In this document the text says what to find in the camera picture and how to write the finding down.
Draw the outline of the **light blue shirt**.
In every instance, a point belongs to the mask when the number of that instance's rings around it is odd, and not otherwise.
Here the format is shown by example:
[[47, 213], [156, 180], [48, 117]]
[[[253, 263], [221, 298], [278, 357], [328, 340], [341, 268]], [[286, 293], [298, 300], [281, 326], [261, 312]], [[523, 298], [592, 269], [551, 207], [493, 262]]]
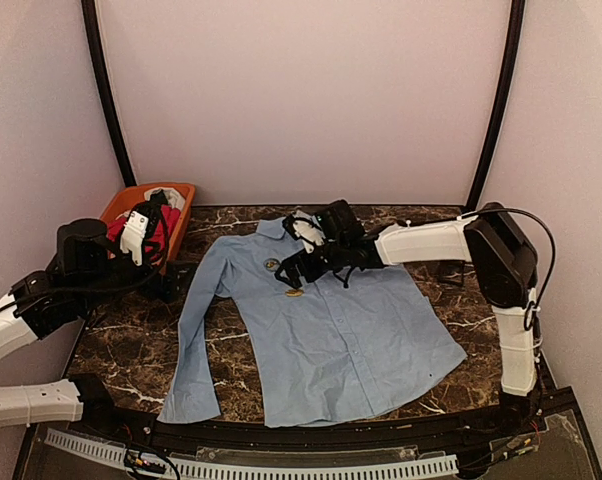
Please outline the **light blue shirt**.
[[218, 238], [205, 253], [178, 323], [178, 362], [160, 420], [189, 424], [220, 408], [205, 342], [215, 297], [235, 302], [247, 327], [268, 427], [372, 418], [434, 388], [466, 357], [407, 270], [358, 272], [343, 287], [326, 275], [287, 297], [264, 267], [300, 249], [280, 219]]

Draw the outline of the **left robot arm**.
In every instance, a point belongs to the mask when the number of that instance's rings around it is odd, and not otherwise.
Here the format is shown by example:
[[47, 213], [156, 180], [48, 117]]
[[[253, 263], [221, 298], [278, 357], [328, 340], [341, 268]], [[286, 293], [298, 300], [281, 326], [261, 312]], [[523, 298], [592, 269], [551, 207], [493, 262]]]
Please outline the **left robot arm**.
[[[83, 218], [60, 226], [48, 266], [0, 298], [0, 361], [67, 324], [88, 320], [116, 296], [164, 291], [181, 216], [163, 201], [144, 200], [112, 222]], [[112, 436], [122, 427], [122, 415], [110, 404], [92, 374], [0, 386], [0, 428], [83, 418], [101, 436]]]

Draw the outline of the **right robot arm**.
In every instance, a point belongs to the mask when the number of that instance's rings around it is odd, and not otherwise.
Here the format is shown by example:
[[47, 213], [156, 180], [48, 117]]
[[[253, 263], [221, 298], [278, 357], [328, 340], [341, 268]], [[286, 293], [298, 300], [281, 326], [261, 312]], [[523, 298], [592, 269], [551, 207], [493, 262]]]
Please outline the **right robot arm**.
[[534, 310], [537, 252], [514, 220], [516, 210], [492, 202], [482, 209], [414, 225], [395, 222], [368, 231], [351, 206], [338, 200], [313, 216], [297, 212], [282, 226], [303, 244], [282, 260], [275, 277], [293, 289], [333, 273], [347, 285], [356, 270], [428, 261], [474, 267], [480, 291], [495, 314], [502, 357], [501, 389], [509, 396], [491, 413], [502, 434], [515, 432], [530, 416], [528, 395], [537, 381]]

